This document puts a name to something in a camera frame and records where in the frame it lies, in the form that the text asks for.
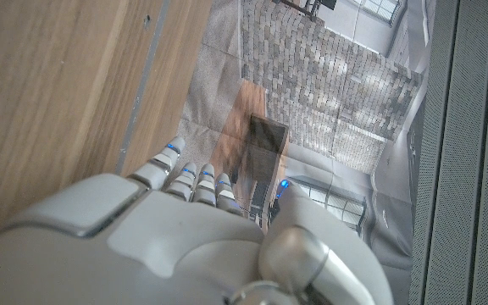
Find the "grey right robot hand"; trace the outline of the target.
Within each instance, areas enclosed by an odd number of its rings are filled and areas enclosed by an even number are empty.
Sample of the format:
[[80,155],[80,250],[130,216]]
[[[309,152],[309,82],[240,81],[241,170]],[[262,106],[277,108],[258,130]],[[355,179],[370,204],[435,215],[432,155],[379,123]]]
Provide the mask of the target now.
[[374,253],[300,186],[262,230],[210,164],[170,141],[131,175],[94,175],[0,230],[0,304],[390,304]]

